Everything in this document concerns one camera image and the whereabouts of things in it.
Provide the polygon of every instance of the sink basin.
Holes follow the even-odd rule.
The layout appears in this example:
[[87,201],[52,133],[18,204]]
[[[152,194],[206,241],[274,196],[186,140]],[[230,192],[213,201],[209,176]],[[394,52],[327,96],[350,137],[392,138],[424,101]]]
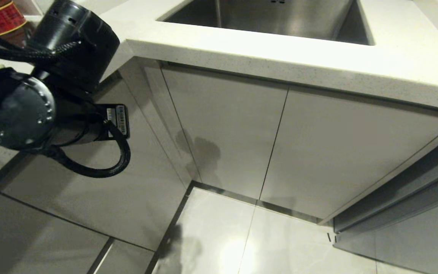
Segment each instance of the sink basin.
[[356,0],[193,0],[164,21],[370,45]]

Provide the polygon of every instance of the white cabinet door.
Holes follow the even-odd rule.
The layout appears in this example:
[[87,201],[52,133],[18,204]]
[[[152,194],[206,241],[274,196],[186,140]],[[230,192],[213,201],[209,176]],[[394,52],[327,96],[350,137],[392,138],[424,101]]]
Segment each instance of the white cabinet door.
[[[37,156],[14,170],[0,190],[65,219],[156,250],[185,187],[123,81],[99,102],[128,107],[132,158],[123,173],[93,179]],[[120,157],[116,142],[93,142],[64,150],[78,163],[96,168],[111,167]]]
[[287,87],[181,67],[163,74],[202,183],[259,198]]
[[438,112],[293,87],[261,200],[324,219],[438,136]]
[[0,274],[87,273],[107,239],[0,195]]
[[144,274],[153,252],[115,241],[96,274]]

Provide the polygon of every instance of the tile floor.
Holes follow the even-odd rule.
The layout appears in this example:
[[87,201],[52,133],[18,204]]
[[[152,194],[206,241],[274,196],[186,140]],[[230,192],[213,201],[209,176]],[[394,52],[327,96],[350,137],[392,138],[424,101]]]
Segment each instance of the tile floor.
[[338,250],[327,233],[195,188],[153,274],[416,274]]

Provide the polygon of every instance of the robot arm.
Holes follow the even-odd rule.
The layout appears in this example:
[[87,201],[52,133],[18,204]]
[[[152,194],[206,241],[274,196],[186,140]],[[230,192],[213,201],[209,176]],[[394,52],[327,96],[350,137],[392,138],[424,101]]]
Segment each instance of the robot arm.
[[[90,97],[118,45],[110,26],[70,0],[54,2],[25,49],[0,39],[0,59],[35,66],[30,75],[0,69],[0,146],[42,154],[88,177],[122,172],[131,155],[127,109]],[[116,140],[121,151],[108,169],[82,166],[61,149],[102,140]]]

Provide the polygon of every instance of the jar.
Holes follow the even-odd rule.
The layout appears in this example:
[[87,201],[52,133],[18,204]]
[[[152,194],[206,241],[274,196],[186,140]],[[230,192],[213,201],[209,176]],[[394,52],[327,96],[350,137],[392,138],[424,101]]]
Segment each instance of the jar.
[[8,42],[24,46],[28,28],[26,19],[19,12],[12,0],[0,0],[0,37]]

